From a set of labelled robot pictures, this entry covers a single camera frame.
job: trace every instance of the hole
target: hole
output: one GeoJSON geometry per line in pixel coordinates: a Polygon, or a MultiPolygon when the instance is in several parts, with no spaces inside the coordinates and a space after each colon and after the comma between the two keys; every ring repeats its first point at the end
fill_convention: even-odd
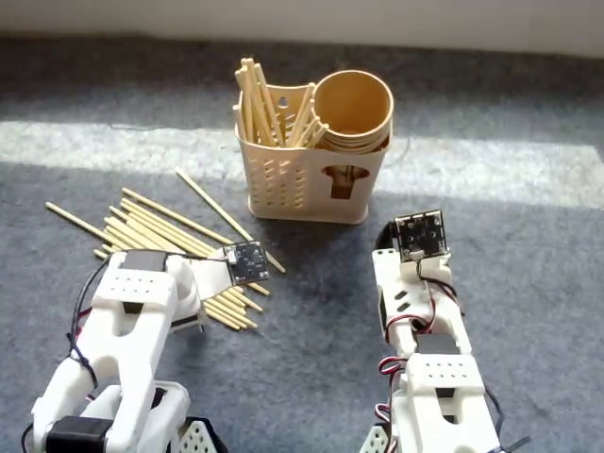
{"type": "Polygon", "coordinates": [[[369,176],[369,172],[361,167],[352,165],[332,165],[322,170],[324,175],[331,177],[331,198],[349,200],[357,179],[369,176]]]}
{"type": "Polygon", "coordinates": [[[403,305],[401,305],[399,308],[397,308],[396,311],[405,311],[410,306],[411,306],[411,304],[409,302],[405,302],[403,305]]]}

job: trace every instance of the utensil holder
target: utensil holder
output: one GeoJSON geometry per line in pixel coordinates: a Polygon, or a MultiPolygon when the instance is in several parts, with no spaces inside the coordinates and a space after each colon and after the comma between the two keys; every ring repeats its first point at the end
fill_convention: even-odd
{"type": "MultiPolygon", "coordinates": [[[[269,85],[282,133],[289,136],[308,86],[269,85]]],[[[279,148],[239,140],[249,191],[260,218],[359,224],[368,213],[390,133],[376,151],[345,154],[315,148],[279,148]]]]}

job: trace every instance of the chopstick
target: chopstick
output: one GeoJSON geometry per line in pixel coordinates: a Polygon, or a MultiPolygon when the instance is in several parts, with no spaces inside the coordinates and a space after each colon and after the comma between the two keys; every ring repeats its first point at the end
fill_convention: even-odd
{"type": "MultiPolygon", "coordinates": [[[[193,189],[193,191],[195,193],[197,193],[199,196],[201,196],[216,212],[218,212],[223,219],[226,220],[226,222],[231,225],[239,234],[241,234],[247,241],[254,241],[254,238],[252,238],[252,235],[249,234],[241,225],[239,225],[239,223],[233,219],[230,214],[228,214],[228,212],[226,212],[225,210],[223,210],[223,208],[216,203],[216,201],[214,201],[214,199],[209,196],[202,188],[201,186],[199,186],[199,184],[197,184],[195,181],[193,181],[189,176],[187,176],[182,170],[180,170],[179,168],[176,168],[176,174],[178,176],[180,176],[180,178],[185,181],[189,187],[191,187],[191,189],[193,189]]],[[[267,251],[266,253],[266,259],[268,259],[271,264],[273,264],[278,270],[279,272],[285,274],[285,268],[281,265],[281,263],[279,261],[277,261],[277,259],[275,257],[273,257],[270,253],[268,253],[267,251]]]]}

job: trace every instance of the beige plastic caddy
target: beige plastic caddy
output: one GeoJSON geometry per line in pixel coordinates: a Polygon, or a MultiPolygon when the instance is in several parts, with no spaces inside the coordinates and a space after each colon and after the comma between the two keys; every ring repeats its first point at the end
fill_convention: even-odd
{"type": "MultiPolygon", "coordinates": [[[[261,84],[264,77],[256,66],[261,84]]],[[[238,81],[244,86],[240,75],[238,81]]],[[[392,137],[394,100],[388,86],[369,73],[342,71],[327,76],[316,87],[264,85],[257,93],[262,91],[264,97],[250,96],[251,101],[242,91],[239,105],[233,108],[251,212],[266,219],[362,222],[392,137]],[[253,112],[249,108],[253,99],[258,103],[268,97],[271,106],[260,101],[261,111],[269,113],[268,120],[257,123],[270,124],[272,118],[279,131],[271,131],[267,145],[261,136],[264,132],[266,139],[266,127],[257,131],[246,118],[258,118],[258,106],[251,106],[253,112]],[[316,132],[317,125],[320,133],[313,140],[310,131],[316,132]],[[252,131],[251,140],[242,139],[240,128],[246,128],[245,137],[252,131]],[[279,146],[291,142],[293,135],[297,147],[296,143],[279,146]],[[311,146],[300,146],[306,138],[311,146]]]]}

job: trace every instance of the pile of chopsticks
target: pile of chopsticks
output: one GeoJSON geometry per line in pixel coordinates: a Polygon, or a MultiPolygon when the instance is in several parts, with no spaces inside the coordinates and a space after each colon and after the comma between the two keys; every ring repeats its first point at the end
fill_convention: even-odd
{"type": "Polygon", "coordinates": [[[298,111],[286,115],[279,100],[271,96],[259,63],[242,59],[235,78],[242,91],[242,107],[233,106],[241,140],[271,147],[312,148],[329,129],[312,114],[313,83],[308,85],[298,111]]]}
{"type": "MultiPolygon", "coordinates": [[[[216,207],[220,206],[210,198],[199,186],[197,186],[182,171],[177,170],[180,177],[189,179],[200,191],[202,191],[216,207]]],[[[200,240],[190,232],[168,222],[159,214],[177,221],[180,224],[212,238],[223,244],[234,243],[228,238],[212,231],[178,212],[170,210],[139,193],[123,188],[126,197],[120,201],[119,209],[109,206],[112,216],[105,217],[104,229],[97,228],[88,222],[76,217],[71,212],[60,208],[54,203],[47,202],[46,207],[61,217],[71,221],[79,227],[102,239],[104,243],[93,253],[100,259],[106,259],[109,254],[129,249],[154,249],[165,250],[174,253],[187,253],[198,257],[211,255],[215,248],[200,240]]],[[[238,227],[243,228],[228,216],[238,227]]],[[[251,236],[245,232],[246,239],[251,241],[251,236]]],[[[285,269],[278,264],[279,270],[285,269]]],[[[250,283],[247,287],[255,292],[268,295],[270,292],[258,283],[250,283]]],[[[222,324],[234,329],[258,328],[258,325],[247,317],[246,310],[253,309],[262,312],[262,307],[244,294],[244,289],[233,287],[229,290],[204,301],[208,316],[222,324]]]]}

